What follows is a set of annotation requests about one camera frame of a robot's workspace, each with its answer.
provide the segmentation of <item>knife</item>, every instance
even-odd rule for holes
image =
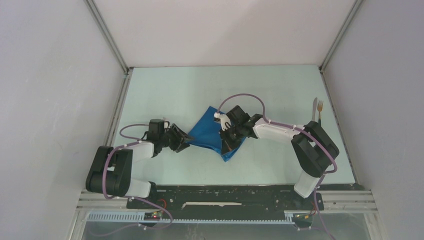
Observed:
[[[312,104],[312,121],[315,121],[315,112],[317,111],[318,97],[315,97]]]

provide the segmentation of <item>fork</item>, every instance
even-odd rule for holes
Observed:
[[[323,110],[323,101],[319,101],[318,102],[318,107],[316,107],[316,109],[318,110],[318,124],[321,126],[321,111]]]

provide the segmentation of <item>blue towel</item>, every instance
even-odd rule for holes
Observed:
[[[190,137],[194,138],[193,141],[189,141],[188,143],[190,145],[212,149],[222,157],[224,162],[227,162],[237,152],[240,146],[224,155],[221,155],[221,124],[214,121],[214,113],[216,112],[217,109],[211,106],[206,110],[193,129],[188,133]]]

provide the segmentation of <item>metal frame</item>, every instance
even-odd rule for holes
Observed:
[[[118,99],[116,105],[114,106],[114,112],[110,120],[109,128],[107,130],[107,136],[104,140],[104,144],[112,145],[116,132],[118,130],[119,119],[122,114],[123,106],[125,103],[126,94],[130,84],[131,76],[133,69],[129,69],[126,65],[121,53],[116,46],[115,41],[113,40],[94,0],[84,0],[87,3],[88,9],[92,12],[95,21],[97,22],[100,31],[104,35],[106,41],[108,42],[111,50],[113,51],[116,59],[121,65],[127,75],[125,76],[122,85],[119,90]],[[364,0],[356,0],[353,4],[348,16],[346,17],[340,31],[337,34],[334,42],[332,43],[330,49],[328,50],[327,55],[325,56],[324,61],[319,67],[322,80],[327,91],[331,107],[333,109],[334,115],[336,116],[337,126],[339,127],[340,134],[340,125],[337,118],[336,110],[334,109],[333,102],[328,91],[328,86],[325,81],[324,71],[333,56],[337,46],[339,45],[341,39],[345,35],[347,29],[350,26],[350,23],[354,19],[358,10],[360,9]],[[341,135],[344,147],[347,150],[345,144],[345,139],[343,134]],[[353,172],[355,173],[355,166],[352,165]],[[382,226],[380,216],[377,211],[377,206],[374,201],[372,192],[369,190],[346,190],[345,187],[335,187],[328,188],[323,187],[324,190],[319,190],[318,192],[322,194],[322,200],[324,205],[324,210],[321,212],[323,214],[342,214],[342,213],[362,213],[364,214],[368,232],[370,234],[371,240],[386,240],[387,235]],[[111,200],[104,199],[104,196],[99,193],[92,193],[88,191],[82,191],[80,199],[78,201],[75,214],[72,219],[72,224],[67,235],[67,240],[81,240],[84,234],[84,229],[86,222],[90,221],[101,221],[101,222],[138,222],[145,212],[152,212],[155,209],[127,209],[127,199],[126,198],[115,198]],[[307,213],[306,211],[299,210],[286,210],[284,211],[287,218],[286,220],[281,221],[220,221],[220,220],[208,220],[204,221],[202,219],[175,219],[175,223],[227,223],[227,224],[237,224],[237,223],[251,223],[251,224],[291,224],[291,217],[293,214]]]

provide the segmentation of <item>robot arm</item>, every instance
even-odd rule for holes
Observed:
[[[331,165],[330,159],[321,148],[317,145],[312,146],[311,140],[294,127],[270,124],[260,114],[250,117],[238,105],[227,114],[216,113],[214,117],[215,121],[221,124],[219,131],[222,140],[221,154],[237,148],[245,137],[291,143],[302,168],[299,180],[294,185],[294,191],[303,198],[307,198],[312,193],[325,170]],[[339,149],[317,122],[296,125],[296,128],[304,130],[317,139],[333,159],[339,155]]]
[[[163,148],[169,147],[176,153],[188,148],[187,141],[191,138],[175,124],[161,119],[152,119],[145,133],[146,139],[136,144],[119,149],[113,153],[106,173],[106,193],[124,197],[134,196],[146,198],[149,196],[153,182],[131,178],[133,159],[142,160],[156,157]],[[103,171],[109,154],[114,148],[100,146],[97,149],[87,179],[85,188],[93,193],[103,193]]]

